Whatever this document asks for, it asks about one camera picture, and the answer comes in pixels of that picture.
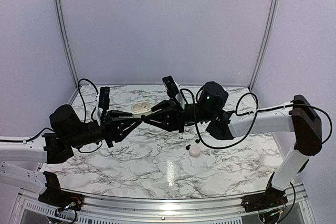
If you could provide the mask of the white earbud charging case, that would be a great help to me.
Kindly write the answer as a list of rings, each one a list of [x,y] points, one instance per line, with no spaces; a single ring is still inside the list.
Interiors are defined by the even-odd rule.
[[[148,116],[152,114],[152,109],[149,102],[135,103],[131,106],[131,111],[134,118],[141,118],[141,116]]]

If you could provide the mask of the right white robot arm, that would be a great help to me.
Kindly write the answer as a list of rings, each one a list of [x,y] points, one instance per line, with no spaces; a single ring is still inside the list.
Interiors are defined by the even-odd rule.
[[[198,94],[192,95],[192,103],[184,101],[182,93],[171,77],[163,78],[169,95],[151,109],[151,114],[142,115],[143,122],[166,131],[183,132],[185,125],[206,122],[206,132],[216,140],[229,141],[237,137],[244,140],[250,134],[270,132],[293,132],[296,141],[283,163],[271,176],[268,189],[260,195],[260,203],[271,207],[280,199],[291,180],[302,171],[310,157],[318,154],[323,145],[322,122],[317,109],[302,95],[270,108],[238,113],[225,111],[228,92],[214,82],[205,83]]]

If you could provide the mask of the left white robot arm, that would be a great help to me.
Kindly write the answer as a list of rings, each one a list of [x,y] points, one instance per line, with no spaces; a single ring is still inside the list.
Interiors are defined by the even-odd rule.
[[[1,182],[27,191],[45,194],[54,205],[66,202],[57,175],[51,172],[35,172],[6,162],[36,162],[62,164],[74,156],[74,150],[85,145],[121,142],[142,122],[132,113],[110,110],[103,112],[99,120],[81,121],[72,106],[60,106],[49,117],[50,128],[27,140],[1,140]]]

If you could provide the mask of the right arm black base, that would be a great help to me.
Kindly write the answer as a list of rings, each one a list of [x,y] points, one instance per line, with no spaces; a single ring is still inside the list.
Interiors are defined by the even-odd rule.
[[[285,190],[278,190],[273,187],[273,176],[274,174],[271,175],[266,190],[263,193],[254,193],[242,197],[241,205],[246,212],[283,206],[288,202]]]

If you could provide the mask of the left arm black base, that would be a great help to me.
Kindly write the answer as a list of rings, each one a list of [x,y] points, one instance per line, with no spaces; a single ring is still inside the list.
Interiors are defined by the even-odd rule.
[[[43,175],[46,179],[46,189],[39,194],[38,201],[61,208],[65,208],[74,202],[75,205],[70,206],[70,209],[81,210],[84,199],[82,194],[62,190],[58,177],[54,173],[44,171]]]

